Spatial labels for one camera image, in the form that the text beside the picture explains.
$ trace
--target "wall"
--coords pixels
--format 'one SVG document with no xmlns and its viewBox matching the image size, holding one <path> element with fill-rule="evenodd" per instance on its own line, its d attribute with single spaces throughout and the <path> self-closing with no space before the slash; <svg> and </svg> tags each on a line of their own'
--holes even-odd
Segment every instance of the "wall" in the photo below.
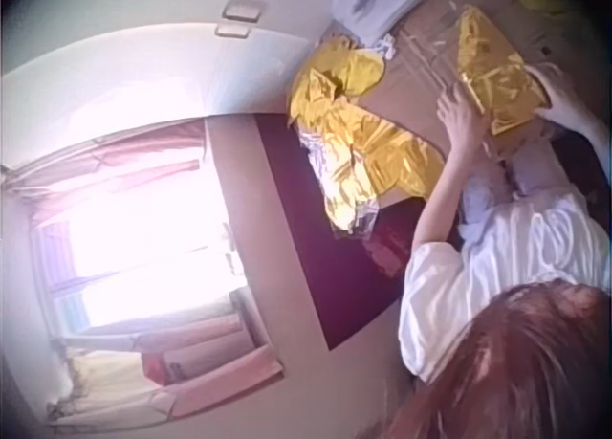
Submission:
<svg viewBox="0 0 612 439">
<path fill-rule="evenodd" d="M 282 111 L 285 88 L 311 47 L 264 30 L 246 41 L 221 39 L 212 24 L 78 42 L 3 76 L 3 165 L 150 123 Z"/>
<path fill-rule="evenodd" d="M 25 208 L 2 194 L 2 345 L 3 361 L 36 418 L 47 403 L 70 392 L 65 366 L 51 347 L 36 295 L 29 224 Z"/>
<path fill-rule="evenodd" d="M 48 52 L 104 33 L 149 25 L 214 23 L 229 0 L 17 0 L 3 16 L 3 73 Z M 259 27 L 317 40 L 332 0 L 256 0 Z"/>
<path fill-rule="evenodd" d="M 282 112 L 332 0 L 253 0 L 246 40 L 214 35 L 229 0 L 16 0 L 3 16 L 4 150 L 16 168 L 159 121 Z"/>
<path fill-rule="evenodd" d="M 89 438 L 353 439 L 391 415 L 408 390 L 399 306 L 330 352 L 253 118 L 213 118 L 207 127 L 237 246 L 285 379 L 183 421 Z"/>
</svg>

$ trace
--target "window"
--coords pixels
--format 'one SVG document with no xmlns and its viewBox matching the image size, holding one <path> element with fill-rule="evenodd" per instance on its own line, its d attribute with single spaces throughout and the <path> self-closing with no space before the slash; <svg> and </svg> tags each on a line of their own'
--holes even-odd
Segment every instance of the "window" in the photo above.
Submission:
<svg viewBox="0 0 612 439">
<path fill-rule="evenodd" d="M 247 285 L 211 161 L 101 192 L 36 232 L 62 336 L 197 309 Z"/>
</svg>

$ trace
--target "reddish hair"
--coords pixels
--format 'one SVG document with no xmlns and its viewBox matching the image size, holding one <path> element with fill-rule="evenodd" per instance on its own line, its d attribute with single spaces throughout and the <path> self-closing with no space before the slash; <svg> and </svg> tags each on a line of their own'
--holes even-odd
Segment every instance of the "reddish hair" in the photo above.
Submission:
<svg viewBox="0 0 612 439">
<path fill-rule="evenodd" d="M 555 281 L 495 297 L 392 439 L 612 437 L 610 296 Z"/>
</svg>

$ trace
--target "person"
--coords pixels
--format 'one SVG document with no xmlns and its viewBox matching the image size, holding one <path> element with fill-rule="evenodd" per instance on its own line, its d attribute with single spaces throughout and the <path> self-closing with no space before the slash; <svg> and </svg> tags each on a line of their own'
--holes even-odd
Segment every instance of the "person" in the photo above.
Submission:
<svg viewBox="0 0 612 439">
<path fill-rule="evenodd" d="M 556 66 L 528 70 L 550 99 L 536 113 L 586 138 L 609 183 L 603 122 Z M 458 85 L 438 117 L 451 149 L 414 233 L 399 330 L 404 364 L 426 384 L 391 437 L 593 437 L 583 433 L 612 385 L 610 240 L 549 142 L 504 169 L 482 146 L 489 119 Z M 447 239 L 460 204 L 458 252 Z"/>
</svg>

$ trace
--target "gold foil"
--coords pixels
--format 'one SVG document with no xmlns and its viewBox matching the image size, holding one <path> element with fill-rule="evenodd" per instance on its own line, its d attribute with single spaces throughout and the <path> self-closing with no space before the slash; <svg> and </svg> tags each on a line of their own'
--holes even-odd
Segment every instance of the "gold foil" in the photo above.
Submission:
<svg viewBox="0 0 612 439">
<path fill-rule="evenodd" d="M 459 75 L 481 112 L 492 113 L 492 133 L 530 121 L 546 98 L 523 58 L 475 7 L 466 7 L 459 29 Z"/>
<path fill-rule="evenodd" d="M 300 71 L 290 98 L 290 121 L 317 163 L 327 215 L 349 233 L 376 213 L 378 197 L 392 187 L 426 198 L 442 172 L 437 150 L 349 102 L 376 84 L 383 70 L 378 55 L 337 38 Z"/>
</svg>

